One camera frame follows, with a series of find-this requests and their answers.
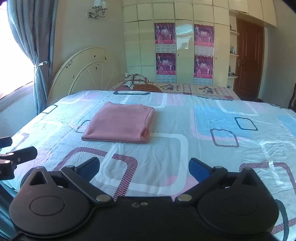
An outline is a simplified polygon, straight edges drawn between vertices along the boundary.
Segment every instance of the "white shelf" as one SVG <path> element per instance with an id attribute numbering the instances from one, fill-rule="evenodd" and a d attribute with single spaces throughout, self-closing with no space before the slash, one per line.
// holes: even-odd
<path id="1" fill-rule="evenodd" d="M 231 34 L 236 34 L 236 35 L 239 35 L 239 33 L 238 33 L 238 32 L 236 32 L 236 31 L 233 31 L 233 30 L 230 30 L 230 33 L 231 33 Z"/>

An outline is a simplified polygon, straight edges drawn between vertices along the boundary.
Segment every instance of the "wall lamp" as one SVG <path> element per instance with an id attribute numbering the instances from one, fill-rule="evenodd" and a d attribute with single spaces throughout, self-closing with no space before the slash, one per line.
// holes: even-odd
<path id="1" fill-rule="evenodd" d="M 106 10 L 107 4 L 105 0 L 95 0 L 93 9 L 95 9 L 96 12 L 88 12 L 89 18 L 95 18 L 98 19 L 99 17 L 104 18 L 106 16 Z"/>

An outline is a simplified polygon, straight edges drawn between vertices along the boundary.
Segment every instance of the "brown wooden door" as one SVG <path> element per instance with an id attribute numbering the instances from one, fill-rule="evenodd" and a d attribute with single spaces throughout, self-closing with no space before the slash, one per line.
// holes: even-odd
<path id="1" fill-rule="evenodd" d="M 234 91 L 242 100 L 256 101 L 263 65 L 264 28 L 237 19 L 237 76 Z"/>

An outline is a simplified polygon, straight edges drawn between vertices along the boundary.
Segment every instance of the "pink folded blanket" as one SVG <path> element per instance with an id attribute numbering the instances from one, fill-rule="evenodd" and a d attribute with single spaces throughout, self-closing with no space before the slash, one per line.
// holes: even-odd
<path id="1" fill-rule="evenodd" d="M 91 119 L 83 141 L 147 143 L 154 108 L 107 102 Z"/>

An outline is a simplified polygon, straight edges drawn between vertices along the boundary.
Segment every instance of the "window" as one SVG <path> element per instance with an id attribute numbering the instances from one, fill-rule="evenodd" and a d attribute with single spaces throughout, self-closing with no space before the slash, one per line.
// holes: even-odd
<path id="1" fill-rule="evenodd" d="M 34 80 L 34 65 L 15 41 L 7 17 L 7 4 L 0 6 L 0 99 Z"/>

